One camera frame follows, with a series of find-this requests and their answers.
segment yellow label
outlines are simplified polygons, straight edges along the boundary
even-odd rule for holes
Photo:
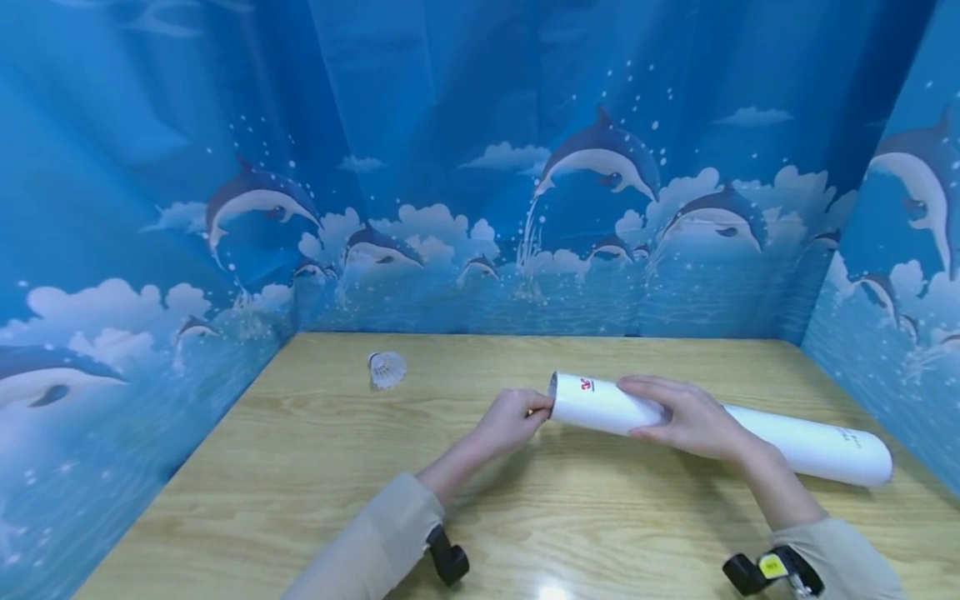
[[[763,573],[763,576],[767,579],[779,579],[780,577],[789,575],[786,566],[783,565],[783,561],[781,561],[780,557],[776,554],[764,556],[756,565],[760,567],[760,572]]]

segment black wrist mount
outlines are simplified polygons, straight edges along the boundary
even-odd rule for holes
[[[426,538],[426,543],[433,559],[433,567],[448,588],[452,588],[470,571],[467,553],[460,546],[450,545],[442,524],[433,528]]]
[[[755,596],[781,579],[787,580],[798,598],[817,598],[824,582],[813,567],[790,546],[778,546],[756,561],[737,554],[723,565],[723,572],[741,596]]]

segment hand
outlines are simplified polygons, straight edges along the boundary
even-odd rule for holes
[[[553,398],[533,390],[501,390],[467,440],[488,460],[513,453],[534,437],[552,409]]]
[[[748,431],[713,396],[700,388],[653,375],[631,375],[617,382],[631,396],[658,402],[673,411],[667,424],[638,427],[631,437],[675,447],[690,454],[741,462],[766,442]]]

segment forearm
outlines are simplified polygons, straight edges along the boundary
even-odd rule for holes
[[[283,600],[381,600],[420,561],[443,518],[432,491],[400,474],[314,557]]]
[[[417,564],[444,506],[487,460],[467,435],[416,476],[398,476],[314,558],[283,600],[383,598]]]
[[[447,506],[456,491],[477,473],[491,457],[467,434],[444,454],[417,473],[417,479]]]
[[[893,567],[849,523],[830,517],[774,446],[758,442],[737,462],[773,530],[775,546],[798,552],[825,585],[821,600],[904,600]]]
[[[757,438],[741,454],[737,467],[770,529],[808,525],[829,517],[775,446]]]

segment left hand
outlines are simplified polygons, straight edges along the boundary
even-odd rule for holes
[[[533,390],[502,390],[467,439],[488,459],[516,452],[550,418],[553,398]]]

